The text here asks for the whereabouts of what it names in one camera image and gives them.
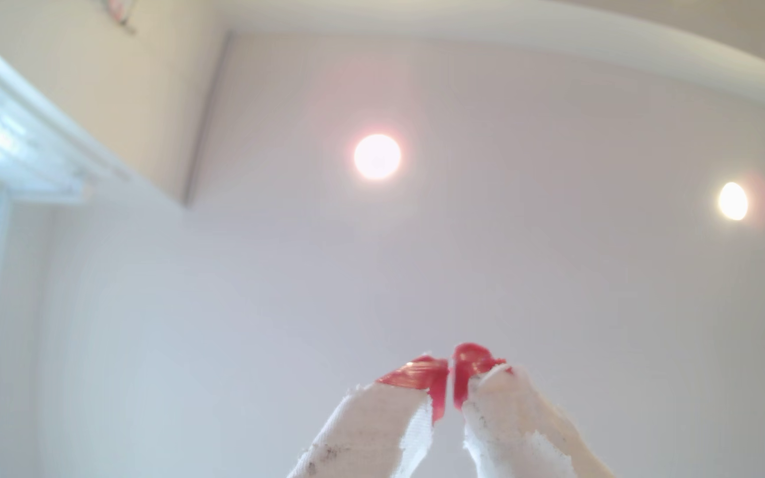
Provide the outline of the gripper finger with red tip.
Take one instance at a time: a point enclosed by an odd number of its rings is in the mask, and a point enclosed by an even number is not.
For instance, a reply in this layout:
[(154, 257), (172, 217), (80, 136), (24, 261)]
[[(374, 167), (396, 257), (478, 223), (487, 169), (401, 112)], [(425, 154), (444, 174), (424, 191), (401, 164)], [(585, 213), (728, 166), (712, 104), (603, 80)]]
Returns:
[(444, 416), (449, 371), (422, 355), (352, 389), (288, 477), (411, 477)]
[(481, 345), (455, 348), (453, 399), (478, 477), (614, 477), (522, 366)]

